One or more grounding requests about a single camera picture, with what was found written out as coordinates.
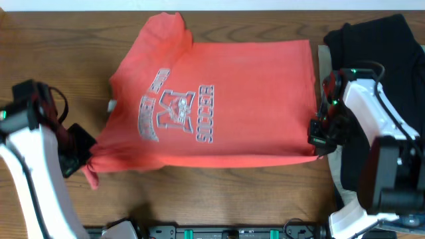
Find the red printed t-shirt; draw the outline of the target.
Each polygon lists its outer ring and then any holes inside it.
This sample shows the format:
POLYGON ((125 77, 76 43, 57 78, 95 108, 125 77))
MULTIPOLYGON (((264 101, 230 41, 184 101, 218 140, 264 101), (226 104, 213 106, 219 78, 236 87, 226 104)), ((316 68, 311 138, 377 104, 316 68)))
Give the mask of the red printed t-shirt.
POLYGON ((116 105, 83 172, 244 168, 315 159, 308 40, 194 42, 178 13, 149 18, 110 78, 116 105))

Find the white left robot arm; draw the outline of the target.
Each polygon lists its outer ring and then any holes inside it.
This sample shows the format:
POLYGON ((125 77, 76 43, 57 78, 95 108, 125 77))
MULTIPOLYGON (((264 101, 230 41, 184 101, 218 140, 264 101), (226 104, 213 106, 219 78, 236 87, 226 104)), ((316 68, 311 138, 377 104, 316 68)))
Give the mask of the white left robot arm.
POLYGON ((74 211, 64 180, 85 166, 96 140, 77 123, 63 126, 52 96, 56 89, 27 80, 13 86, 13 101, 1 108, 1 158, 23 211, 29 238, 141 238, 123 218, 86 228, 74 211))

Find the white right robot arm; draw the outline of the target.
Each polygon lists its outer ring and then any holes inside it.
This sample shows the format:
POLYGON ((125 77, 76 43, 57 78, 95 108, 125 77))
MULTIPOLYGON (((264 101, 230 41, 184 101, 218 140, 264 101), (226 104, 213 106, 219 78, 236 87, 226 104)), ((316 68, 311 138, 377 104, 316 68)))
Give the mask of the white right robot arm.
POLYGON ((322 103, 308 126, 308 143, 319 155, 348 142, 359 124, 370 150, 357 196, 329 216, 321 238, 361 238, 401 216, 424 212, 424 140, 385 96, 381 74, 342 68, 323 81, 322 103))

